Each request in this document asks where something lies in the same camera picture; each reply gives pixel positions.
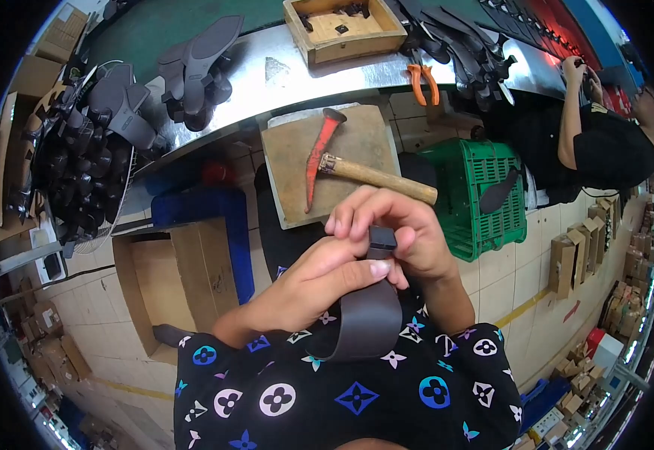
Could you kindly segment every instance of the blue bin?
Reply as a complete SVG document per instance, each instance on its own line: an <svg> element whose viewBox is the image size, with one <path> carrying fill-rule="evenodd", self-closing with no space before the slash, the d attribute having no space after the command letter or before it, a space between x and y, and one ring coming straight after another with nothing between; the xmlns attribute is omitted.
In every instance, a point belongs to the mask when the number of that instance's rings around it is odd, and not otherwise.
<svg viewBox="0 0 654 450"><path fill-rule="evenodd" d="M244 192L229 187L198 187L189 192L167 193L152 199L152 223L155 227L173 227L215 217L224 217L227 226L237 297L239 304L243 305L254 295Z"/></svg>

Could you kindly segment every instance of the black shoe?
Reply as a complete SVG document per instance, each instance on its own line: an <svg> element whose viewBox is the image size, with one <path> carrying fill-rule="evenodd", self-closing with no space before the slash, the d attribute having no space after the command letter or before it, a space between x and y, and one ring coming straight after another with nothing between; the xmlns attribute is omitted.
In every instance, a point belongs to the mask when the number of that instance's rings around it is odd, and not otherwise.
<svg viewBox="0 0 654 450"><path fill-rule="evenodd" d="M166 323L163 323L162 325L153 325L152 334L154 335L154 338L162 344L167 344L168 346L175 348L179 346L179 341L183 338L194 335L194 333L190 331L180 330L179 328L167 325Z"/></svg>

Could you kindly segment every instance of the wooden box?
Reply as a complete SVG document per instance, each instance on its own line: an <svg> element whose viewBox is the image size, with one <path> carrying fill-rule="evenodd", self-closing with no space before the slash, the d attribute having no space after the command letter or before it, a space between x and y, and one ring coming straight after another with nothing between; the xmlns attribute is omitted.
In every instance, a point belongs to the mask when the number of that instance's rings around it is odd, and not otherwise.
<svg viewBox="0 0 654 450"><path fill-rule="evenodd" d="M407 32L383 0L368 0L369 17L348 16L333 10L367 0L284 0L284 20L302 57L310 68L321 63L397 51ZM299 14L309 14L308 32ZM349 28L340 34L339 25Z"/></svg>

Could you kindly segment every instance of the person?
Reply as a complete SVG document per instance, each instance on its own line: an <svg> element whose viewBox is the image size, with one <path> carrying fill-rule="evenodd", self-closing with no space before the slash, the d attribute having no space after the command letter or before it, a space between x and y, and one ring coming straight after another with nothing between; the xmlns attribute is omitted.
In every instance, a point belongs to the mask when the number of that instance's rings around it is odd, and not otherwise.
<svg viewBox="0 0 654 450"><path fill-rule="evenodd" d="M486 135L509 143L536 188L547 192L574 187L578 193L582 186L629 189L646 180L654 173L654 87L646 85L635 96L635 123L603 106L599 77L578 57L565 59L562 70L564 102L539 99L536 107L524 102L527 112L519 101L517 109L495 105L493 112L482 115ZM580 107L584 77L592 102Z"/></svg>
<svg viewBox="0 0 654 450"><path fill-rule="evenodd" d="M255 180L258 206L271 198L263 169ZM260 228L269 226L264 218L260 210ZM359 260L374 223L395 230L394 258ZM212 333L154 328L178 349L177 448L510 447L522 403L504 337L494 325L475 324L434 211L362 186L318 226L325 236L264 292L221 316ZM383 279L398 290L403 309L394 348L349 363L311 356L321 344L334 347L338 299ZM410 295L415 284L419 298Z"/></svg>

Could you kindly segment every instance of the workbench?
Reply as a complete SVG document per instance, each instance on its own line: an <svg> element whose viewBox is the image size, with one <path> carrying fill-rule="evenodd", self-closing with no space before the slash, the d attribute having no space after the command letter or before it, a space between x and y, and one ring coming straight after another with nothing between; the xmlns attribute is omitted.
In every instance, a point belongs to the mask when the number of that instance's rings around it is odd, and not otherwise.
<svg viewBox="0 0 654 450"><path fill-rule="evenodd" d="M496 33L485 32L496 41ZM517 59L505 81L509 89L564 98L566 87L558 59L513 39L506 41L503 49L505 57L513 55ZM146 84L151 94L142 105L142 116L166 139L166 154L138 170L135 178L150 174L215 139L239 130L241 121L259 114L361 91L411 89L406 70L410 59L398 53L347 60L309 71L286 25L240 37L228 56L231 64L224 72L232 83L232 97L214 108L211 121L202 131L189 131L184 123L176 124L170 120L166 106L160 100L164 93L164 80L160 76ZM422 59L432 67L437 84L455 85L452 63L440 64L424 52Z"/></svg>

